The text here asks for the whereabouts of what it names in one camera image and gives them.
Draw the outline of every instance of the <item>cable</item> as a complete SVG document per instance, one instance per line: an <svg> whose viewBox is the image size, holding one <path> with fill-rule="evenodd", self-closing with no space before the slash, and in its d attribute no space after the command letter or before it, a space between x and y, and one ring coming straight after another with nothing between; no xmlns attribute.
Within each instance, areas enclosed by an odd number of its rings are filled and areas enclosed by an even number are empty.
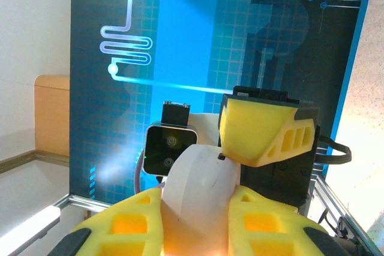
<svg viewBox="0 0 384 256"><path fill-rule="evenodd" d="M144 163L144 149L142 150L142 153L140 154L139 159L137 160L136 169L134 170L133 190L135 194L138 194L141 192L140 174L142 172L143 163Z"/></svg>
<svg viewBox="0 0 384 256"><path fill-rule="evenodd" d="M344 155L322 155L316 154L315 161L319 164L344 164L351 162L352 160L352 152L348 146L336 143L332 139L327 136L320 135L319 142L327 144L330 148L343 152Z"/></svg>
<svg viewBox="0 0 384 256"><path fill-rule="evenodd" d="M328 221L328 219L326 217L328 212L329 212L329 208L326 208L324 210L324 212L322 213L322 215L320 216L320 219L317 223L321 224L321 222L323 222L323 220L325 220L325 222L330 226L330 228L333 230L333 232L337 235L338 233L337 233L336 228L332 226L332 224Z"/></svg>

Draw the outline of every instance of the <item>yellow foam block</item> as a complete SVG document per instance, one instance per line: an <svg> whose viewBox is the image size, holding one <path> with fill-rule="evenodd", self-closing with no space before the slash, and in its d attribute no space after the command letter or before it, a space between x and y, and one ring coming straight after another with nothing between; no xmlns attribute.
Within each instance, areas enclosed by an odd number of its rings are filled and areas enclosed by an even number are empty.
<svg viewBox="0 0 384 256"><path fill-rule="evenodd" d="M91 235L76 256L160 256L163 254L161 188L143 191L79 224Z"/></svg>
<svg viewBox="0 0 384 256"><path fill-rule="evenodd" d="M314 122L295 120L297 111L296 107L228 98L220 119L224 155L259 167L310 151Z"/></svg>
<svg viewBox="0 0 384 256"><path fill-rule="evenodd" d="M228 256L323 256L303 230L323 227L247 187L236 187L228 220Z"/></svg>

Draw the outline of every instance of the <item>black cable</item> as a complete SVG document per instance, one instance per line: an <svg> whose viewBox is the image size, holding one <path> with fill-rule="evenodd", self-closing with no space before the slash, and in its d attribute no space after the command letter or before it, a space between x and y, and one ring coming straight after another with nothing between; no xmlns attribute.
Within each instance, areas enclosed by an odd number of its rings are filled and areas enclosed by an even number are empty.
<svg viewBox="0 0 384 256"><path fill-rule="evenodd" d="M321 224L321 222L323 222L323 220L325 220L325 222L330 226L330 228L333 230L333 232L337 235L338 233L337 233L337 229L335 228L335 227L333 227L332 226L332 224L328 221L328 219L327 219L327 214L328 214L328 212L329 212L329 209L328 208L326 208L325 210L324 210L324 212L322 213L322 215L320 216L320 219L319 219L319 221L317 222L318 224Z"/></svg>
<svg viewBox="0 0 384 256"><path fill-rule="evenodd" d="M336 143L327 136L320 135L319 142L327 144L330 148L343 152L344 155L322 155L316 154L314 162L319 164L344 164L351 162L352 152L348 146Z"/></svg>

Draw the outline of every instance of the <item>camera lens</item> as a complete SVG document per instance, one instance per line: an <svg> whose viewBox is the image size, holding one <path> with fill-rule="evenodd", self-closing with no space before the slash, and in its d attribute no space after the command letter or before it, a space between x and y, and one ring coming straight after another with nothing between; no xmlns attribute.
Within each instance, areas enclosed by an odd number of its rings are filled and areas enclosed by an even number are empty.
<svg viewBox="0 0 384 256"><path fill-rule="evenodd" d="M174 137L174 136L169 136L169 137L167 138L167 145L168 145L169 147L175 147L176 144L177 144L177 142L178 142L178 140L177 140L176 137Z"/></svg>
<svg viewBox="0 0 384 256"><path fill-rule="evenodd" d="M173 165L174 161L172 158L167 158L164 160L164 165L167 167L171 167Z"/></svg>

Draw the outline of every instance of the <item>poster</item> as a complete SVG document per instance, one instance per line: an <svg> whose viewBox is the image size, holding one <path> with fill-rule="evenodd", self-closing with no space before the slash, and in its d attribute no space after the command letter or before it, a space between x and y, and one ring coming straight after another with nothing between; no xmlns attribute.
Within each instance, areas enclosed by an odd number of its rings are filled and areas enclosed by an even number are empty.
<svg viewBox="0 0 384 256"><path fill-rule="evenodd" d="M235 85L288 91L337 130L368 0L71 0L70 192L133 195L163 101L218 113ZM157 181L142 173L142 188Z"/></svg>

